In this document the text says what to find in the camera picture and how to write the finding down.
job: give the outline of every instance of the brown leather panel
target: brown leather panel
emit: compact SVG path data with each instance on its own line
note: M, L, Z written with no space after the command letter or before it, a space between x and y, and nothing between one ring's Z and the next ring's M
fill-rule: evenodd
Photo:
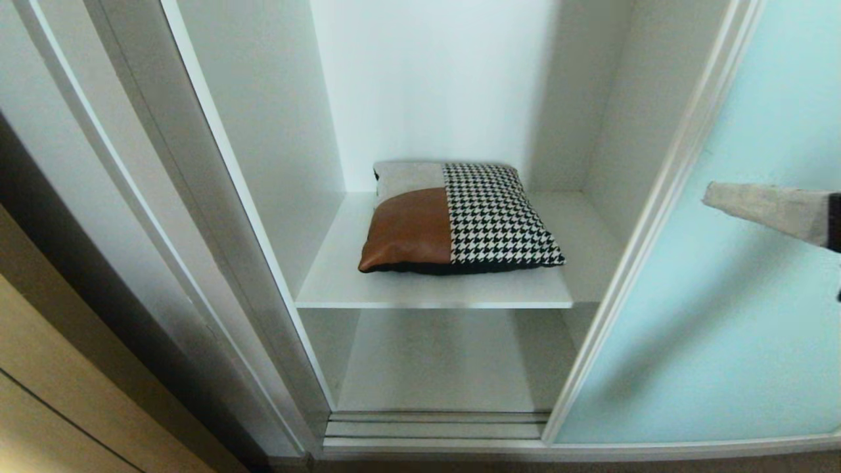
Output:
M447 191L407 192L374 211L359 270L403 262L449 264L451 245Z

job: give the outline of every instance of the black fabric trim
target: black fabric trim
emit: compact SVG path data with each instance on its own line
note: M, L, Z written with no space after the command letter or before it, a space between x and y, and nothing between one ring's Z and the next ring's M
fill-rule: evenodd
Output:
M841 192L829 195L827 248L841 252Z
M448 276L450 274L483 274L483 273L505 273L517 269L551 268L560 264L540 263L462 263L462 264L438 264L438 263L389 263L372 266L362 273L376 273L383 271L396 271L398 273L431 274L434 276Z

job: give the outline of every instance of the wardrobe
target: wardrobe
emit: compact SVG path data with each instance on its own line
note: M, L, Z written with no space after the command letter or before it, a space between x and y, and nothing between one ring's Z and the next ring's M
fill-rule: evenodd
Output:
M349 448L365 438L552 441L759 9L161 4L329 404L325 445ZM514 166L567 264L359 273L379 161Z

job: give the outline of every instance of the cushion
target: cushion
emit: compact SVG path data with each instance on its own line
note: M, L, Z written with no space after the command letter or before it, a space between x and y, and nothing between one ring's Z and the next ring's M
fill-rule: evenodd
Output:
M511 166L380 162L374 174L363 273L496 273L565 262Z

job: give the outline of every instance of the houndstooth pattern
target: houndstooth pattern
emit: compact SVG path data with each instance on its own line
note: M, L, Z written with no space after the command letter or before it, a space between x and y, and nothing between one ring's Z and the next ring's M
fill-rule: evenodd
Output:
M459 163L443 171L453 263L564 263L513 167Z

